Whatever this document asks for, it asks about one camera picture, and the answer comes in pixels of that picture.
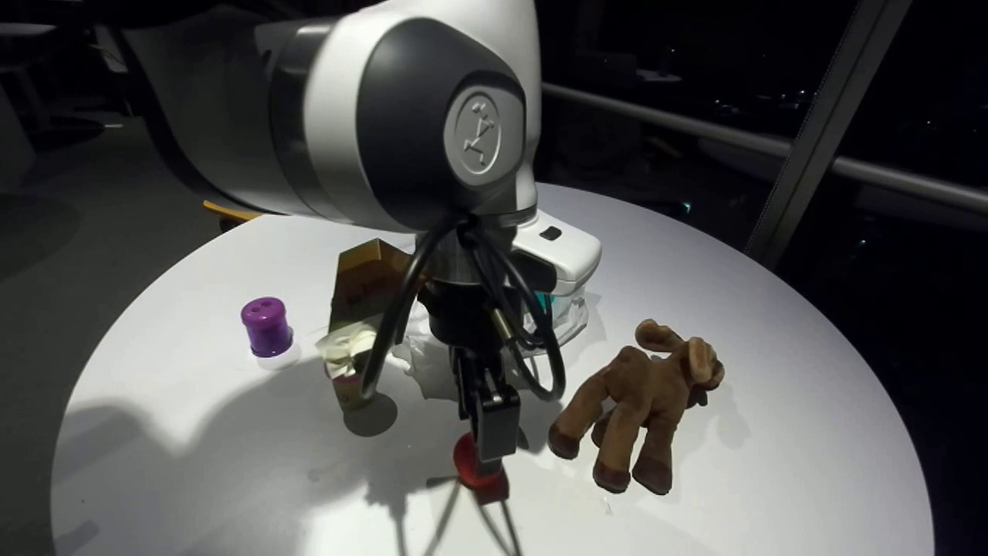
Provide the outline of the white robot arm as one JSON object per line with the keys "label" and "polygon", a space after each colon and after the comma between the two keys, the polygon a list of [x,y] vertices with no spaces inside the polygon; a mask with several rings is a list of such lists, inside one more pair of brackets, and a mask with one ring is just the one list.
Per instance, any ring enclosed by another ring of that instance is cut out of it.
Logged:
{"label": "white robot arm", "polygon": [[513,240],[532,209],[533,9],[521,0],[373,0],[322,17],[241,7],[127,28],[150,128],[188,186],[221,203],[407,232],[359,393],[413,303],[454,353],[476,457],[518,447],[508,375],[549,341]]}

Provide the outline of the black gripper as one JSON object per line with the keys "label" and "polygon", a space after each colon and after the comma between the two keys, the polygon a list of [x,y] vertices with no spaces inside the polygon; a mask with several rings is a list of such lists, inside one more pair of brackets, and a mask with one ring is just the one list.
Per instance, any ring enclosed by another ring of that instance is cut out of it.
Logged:
{"label": "black gripper", "polygon": [[551,319],[505,252],[479,249],[467,261],[476,273],[476,284],[433,278],[426,284],[426,308],[433,334],[457,350],[457,398],[461,413],[476,416],[479,461],[493,464],[518,447],[518,393],[496,356],[502,350],[549,350]]}

